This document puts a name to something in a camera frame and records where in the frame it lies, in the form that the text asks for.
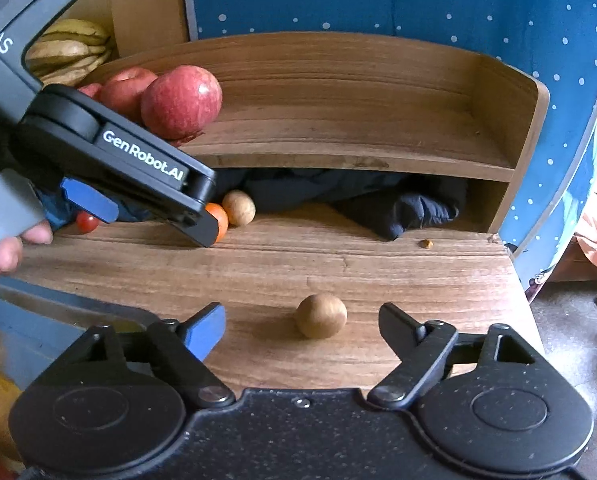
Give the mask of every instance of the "dark blue cloth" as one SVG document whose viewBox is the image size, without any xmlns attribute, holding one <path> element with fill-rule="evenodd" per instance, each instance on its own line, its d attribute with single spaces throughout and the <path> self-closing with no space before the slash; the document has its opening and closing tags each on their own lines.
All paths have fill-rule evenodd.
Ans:
<svg viewBox="0 0 597 480">
<path fill-rule="evenodd" d="M 45 217 L 50 222 L 53 231 L 57 231 L 76 219 L 80 209 L 65 200 L 62 194 L 46 193 L 37 189 L 36 195 L 45 208 Z M 109 198 L 118 205 L 119 222 L 143 222 L 153 218 L 152 213 L 145 210 L 143 206 L 113 196 Z"/>
<path fill-rule="evenodd" d="M 212 201 L 220 203 L 233 189 L 248 193 L 259 213 L 287 211 L 306 202 L 329 203 L 381 238 L 395 240 L 406 230 L 440 225 L 456 218 L 465 205 L 467 182 L 449 176 L 387 171 L 218 170 Z M 37 194 L 54 230 L 74 221 L 78 208 L 61 195 Z M 118 204 L 118 221 L 152 218 L 141 206 L 111 199 Z"/>
</svg>

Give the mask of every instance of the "wooden bead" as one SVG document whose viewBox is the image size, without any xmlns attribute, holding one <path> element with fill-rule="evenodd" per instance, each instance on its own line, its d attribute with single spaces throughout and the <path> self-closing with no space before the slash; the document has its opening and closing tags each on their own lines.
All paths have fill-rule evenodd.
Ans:
<svg viewBox="0 0 597 480">
<path fill-rule="evenodd" d="M 332 294 L 314 294 L 301 301 L 294 312 L 301 332 L 312 339 L 326 339 L 339 333 L 347 322 L 347 309 Z"/>
<path fill-rule="evenodd" d="M 236 227 L 248 225 L 256 215 L 254 200 L 247 193 L 238 189 L 227 193 L 222 205 L 230 224 Z"/>
</svg>

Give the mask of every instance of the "banana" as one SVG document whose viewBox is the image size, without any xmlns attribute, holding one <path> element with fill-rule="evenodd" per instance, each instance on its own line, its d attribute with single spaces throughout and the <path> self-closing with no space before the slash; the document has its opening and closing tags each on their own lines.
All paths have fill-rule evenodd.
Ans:
<svg viewBox="0 0 597 480">
<path fill-rule="evenodd" d="M 75 40 L 90 46 L 100 46 L 109 38 L 109 32 L 98 23 L 68 19 L 53 23 L 39 41 Z"/>
<path fill-rule="evenodd" d="M 43 41 L 33 44 L 25 55 L 25 61 L 31 70 L 79 61 L 84 57 L 104 54 L 105 46 L 88 46 L 80 41 Z"/>
<path fill-rule="evenodd" d="M 76 86 L 85 79 L 90 72 L 93 72 L 105 63 L 111 53 L 111 50 L 107 50 L 101 56 L 85 57 L 65 68 L 55 70 L 54 72 L 41 77 L 40 80 L 45 86 L 51 84 Z"/>
</svg>

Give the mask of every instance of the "apple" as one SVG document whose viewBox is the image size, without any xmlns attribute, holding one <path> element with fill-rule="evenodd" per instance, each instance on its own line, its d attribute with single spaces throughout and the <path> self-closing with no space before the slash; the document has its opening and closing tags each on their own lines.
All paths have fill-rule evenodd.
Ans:
<svg viewBox="0 0 597 480">
<path fill-rule="evenodd" d="M 101 97 L 102 84 L 92 83 L 90 85 L 82 86 L 78 89 L 79 92 L 83 92 L 88 97 L 91 97 L 95 101 L 99 101 Z"/>
<path fill-rule="evenodd" d="M 136 124 L 141 124 L 140 102 L 143 92 L 158 76 L 140 66 L 112 76 L 101 90 L 101 103 Z"/>
<path fill-rule="evenodd" d="M 143 94 L 146 127 L 165 140 L 191 140 L 220 112 L 223 92 L 211 72 L 183 65 L 156 79 Z"/>
</svg>

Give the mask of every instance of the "human hand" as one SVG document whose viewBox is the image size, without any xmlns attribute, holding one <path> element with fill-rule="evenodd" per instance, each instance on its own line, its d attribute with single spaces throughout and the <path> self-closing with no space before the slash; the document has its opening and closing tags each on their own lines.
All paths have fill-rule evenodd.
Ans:
<svg viewBox="0 0 597 480">
<path fill-rule="evenodd" d="M 21 238 L 6 238 L 0 241 L 0 274 L 14 272 L 22 260 L 22 240 L 32 244 L 51 244 L 52 229 L 47 221 L 34 226 Z"/>
</svg>

